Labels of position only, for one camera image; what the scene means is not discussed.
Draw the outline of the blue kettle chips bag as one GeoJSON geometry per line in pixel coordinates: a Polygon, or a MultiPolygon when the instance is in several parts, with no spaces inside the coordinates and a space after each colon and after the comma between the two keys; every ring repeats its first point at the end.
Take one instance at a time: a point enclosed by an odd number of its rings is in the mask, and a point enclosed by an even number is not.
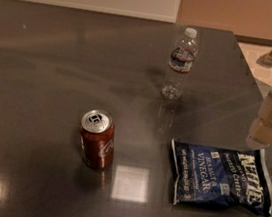
{"type": "Polygon", "coordinates": [[[244,206],[260,216],[272,214],[272,182],[265,152],[171,143],[174,204],[225,209],[244,206]]]}

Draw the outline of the clear plastic water bottle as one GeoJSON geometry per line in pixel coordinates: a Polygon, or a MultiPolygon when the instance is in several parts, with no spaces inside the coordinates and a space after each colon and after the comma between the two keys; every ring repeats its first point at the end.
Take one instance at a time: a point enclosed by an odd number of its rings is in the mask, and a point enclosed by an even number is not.
{"type": "Polygon", "coordinates": [[[176,40],[168,60],[168,70],[161,89],[161,94],[165,98],[178,99],[183,94],[185,81],[197,57],[197,37],[196,29],[189,27],[176,40]]]}

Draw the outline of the red coke can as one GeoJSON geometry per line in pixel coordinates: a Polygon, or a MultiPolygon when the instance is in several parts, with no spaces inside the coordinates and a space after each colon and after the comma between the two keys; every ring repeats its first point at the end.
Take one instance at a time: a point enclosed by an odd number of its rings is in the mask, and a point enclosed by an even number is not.
{"type": "Polygon", "coordinates": [[[104,110],[90,110],[82,116],[80,125],[84,162],[96,170],[108,167],[114,154],[112,116],[104,110]]]}

